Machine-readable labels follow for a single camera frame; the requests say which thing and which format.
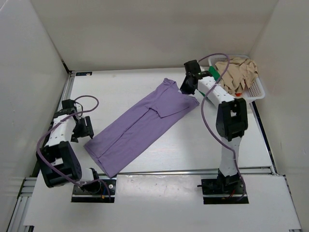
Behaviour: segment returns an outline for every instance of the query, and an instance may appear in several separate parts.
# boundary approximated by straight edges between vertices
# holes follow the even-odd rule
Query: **white laundry basket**
[[[249,58],[248,56],[245,56],[245,55],[229,55],[229,56]],[[215,63],[218,61],[225,62],[226,57],[223,55],[216,55],[216,56],[211,56],[208,58],[209,66],[215,67]],[[250,88],[246,88],[245,91],[240,96],[240,98],[245,99],[247,103],[251,103],[255,101],[256,99],[262,99],[264,97],[265,97],[265,92],[264,92],[264,89],[263,89],[263,86],[261,84],[259,77],[257,77],[256,80],[253,82],[252,86]]]

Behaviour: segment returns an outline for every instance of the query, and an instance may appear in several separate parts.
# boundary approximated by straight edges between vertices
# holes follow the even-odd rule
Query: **purple cable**
[[[215,138],[215,140],[218,141],[218,143],[220,143],[223,147],[225,147],[226,149],[230,150],[233,152],[233,159],[234,159],[234,163],[235,163],[235,167],[236,167],[236,170],[237,170],[237,173],[240,177],[240,179],[242,180],[242,183],[243,183],[243,193],[242,195],[237,199],[237,201],[240,201],[246,194],[246,184],[245,184],[245,181],[240,173],[240,170],[239,170],[239,167],[238,167],[238,164],[237,164],[237,160],[236,160],[236,152],[233,148],[229,147],[228,145],[224,144],[215,134],[214,132],[211,130],[210,126],[208,125],[207,121],[206,121],[206,118],[205,118],[205,114],[204,114],[204,103],[205,103],[205,99],[207,98],[207,96],[214,90],[214,88],[217,86],[217,84],[220,82],[221,78],[223,77],[223,75],[226,73],[227,69],[228,69],[228,66],[230,65],[230,58],[228,57],[227,54],[224,54],[224,53],[213,53],[213,54],[210,54],[208,56],[205,56],[203,57],[202,59],[200,59],[198,62],[208,58],[208,57],[211,57],[211,56],[214,56],[214,55],[223,55],[227,58],[227,65],[226,65],[226,68],[224,69],[224,71],[222,72],[222,74],[220,75],[219,79],[216,81],[216,83],[210,88],[210,90],[208,90],[208,92],[205,94],[204,98],[203,98],[203,101],[202,101],[202,104],[201,104],[201,112],[202,112],[202,118],[203,118],[203,121],[204,121],[204,124],[205,126],[207,127],[208,131],[210,132],[210,134]]]
[[[64,121],[67,120],[68,118],[73,117],[73,116],[75,116],[75,115],[79,115],[79,114],[83,114],[83,113],[88,113],[88,112],[94,111],[94,110],[98,107],[98,105],[99,105],[98,99],[97,99],[96,97],[94,97],[94,96],[91,96],[91,95],[82,95],[82,96],[79,96],[79,97],[76,98],[74,101],[76,101],[76,100],[78,100],[78,99],[80,99],[80,98],[85,98],[85,97],[95,99],[95,100],[97,101],[97,105],[96,105],[95,107],[93,107],[91,110],[83,110],[83,111],[76,112],[76,113],[74,113],[74,114],[71,114],[71,115],[66,116],[64,119],[62,119],[62,120],[61,120],[60,122],[58,122],[56,125],[54,125],[48,132],[46,132],[44,135],[42,135],[42,137],[38,140],[38,143],[37,143],[37,153],[38,153],[39,157],[41,158],[41,160],[42,160],[50,169],[52,169],[55,173],[57,173],[58,175],[60,175],[60,176],[62,176],[63,178],[65,178],[67,181],[72,182],[74,185],[77,185],[78,187],[82,187],[83,185],[80,184],[80,183],[77,183],[75,180],[73,180],[73,179],[69,178],[67,175],[63,174],[61,171],[59,171],[57,168],[55,168],[53,165],[51,165],[51,164],[47,161],[47,159],[45,159],[45,157],[43,156],[43,154],[42,154],[41,151],[40,151],[40,144],[41,144],[41,142],[45,139],[45,137],[46,137],[47,135],[49,135],[53,130],[55,130],[58,126],[60,126],[60,124],[61,124],[62,122],[64,122]],[[86,183],[85,185],[92,184],[92,183],[97,182],[97,181],[101,182],[101,183],[105,186],[105,188],[106,188],[106,190],[107,190],[107,193],[108,193],[108,196],[109,196],[109,198],[110,198],[110,200],[111,200],[111,193],[110,193],[110,190],[109,190],[107,184],[106,184],[103,180],[101,180],[101,179],[96,179],[96,180],[93,180],[93,181],[90,181],[90,182]]]

